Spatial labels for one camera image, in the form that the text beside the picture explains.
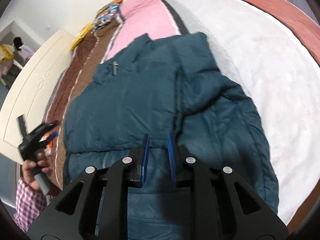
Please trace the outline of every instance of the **brown blanket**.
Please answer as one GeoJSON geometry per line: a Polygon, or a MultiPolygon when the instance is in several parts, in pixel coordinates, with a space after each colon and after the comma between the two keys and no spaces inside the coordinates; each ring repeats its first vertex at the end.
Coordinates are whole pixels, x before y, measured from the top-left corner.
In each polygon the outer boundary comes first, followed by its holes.
{"type": "Polygon", "coordinates": [[[65,71],[56,91],[54,100],[48,110],[46,122],[58,120],[60,126],[56,127],[58,136],[53,141],[52,154],[49,156],[52,169],[51,180],[59,188],[63,188],[62,171],[66,156],[63,144],[64,118],[70,102],[86,88],[92,81],[94,70],[107,50],[113,34],[118,28],[117,21],[98,30],[96,34],[87,34],[76,48],[74,58],[65,71]]]}

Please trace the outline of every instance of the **pink checkered shirt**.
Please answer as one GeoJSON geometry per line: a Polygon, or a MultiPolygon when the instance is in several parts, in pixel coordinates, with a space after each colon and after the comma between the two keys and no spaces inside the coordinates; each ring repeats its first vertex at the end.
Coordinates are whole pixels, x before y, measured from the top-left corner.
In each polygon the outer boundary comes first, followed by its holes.
{"type": "Polygon", "coordinates": [[[42,192],[34,191],[21,178],[18,183],[16,196],[17,212],[14,214],[14,221],[18,227],[27,232],[30,224],[46,207],[47,202],[42,192]]]}

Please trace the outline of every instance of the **person's arm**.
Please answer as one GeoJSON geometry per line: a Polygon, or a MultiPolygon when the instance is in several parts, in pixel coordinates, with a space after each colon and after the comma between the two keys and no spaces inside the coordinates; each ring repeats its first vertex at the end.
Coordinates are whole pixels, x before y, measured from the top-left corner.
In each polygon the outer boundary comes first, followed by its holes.
{"type": "MultiPolygon", "coordinates": [[[[49,173],[49,163],[43,153],[38,154],[38,165],[43,167],[42,172],[49,173]]],[[[16,210],[14,221],[27,232],[30,224],[46,208],[46,198],[42,194],[38,183],[34,180],[31,169],[36,166],[35,162],[26,160],[22,165],[22,178],[19,180],[16,196],[16,210]]],[[[53,187],[52,192],[60,192],[53,187]]]]}

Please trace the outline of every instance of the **blue gripper pad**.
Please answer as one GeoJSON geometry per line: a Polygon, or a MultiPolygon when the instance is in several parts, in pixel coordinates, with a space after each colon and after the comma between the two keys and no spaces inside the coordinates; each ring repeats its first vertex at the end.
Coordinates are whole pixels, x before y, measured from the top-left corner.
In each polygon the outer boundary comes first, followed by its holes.
{"type": "Polygon", "coordinates": [[[142,159],[142,166],[141,166],[141,185],[144,186],[147,177],[147,167],[148,167],[148,158],[150,152],[150,136],[148,135],[147,141],[144,145],[144,152],[143,152],[143,159],[142,159]]]}
{"type": "Polygon", "coordinates": [[[176,159],[174,156],[174,149],[173,149],[172,138],[171,138],[170,134],[168,135],[168,155],[169,155],[172,182],[173,182],[173,185],[176,186],[176,184],[177,184],[176,159]]]}

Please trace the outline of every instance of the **cream headboard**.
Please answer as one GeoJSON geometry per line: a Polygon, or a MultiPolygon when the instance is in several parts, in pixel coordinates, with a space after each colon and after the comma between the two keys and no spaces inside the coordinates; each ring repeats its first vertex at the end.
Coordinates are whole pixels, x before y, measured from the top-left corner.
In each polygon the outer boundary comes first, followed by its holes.
{"type": "Polygon", "coordinates": [[[43,120],[61,73],[69,66],[74,37],[60,30],[32,56],[13,83],[0,111],[0,153],[22,164],[17,149],[21,134],[17,117],[24,114],[27,132],[43,120]]]}

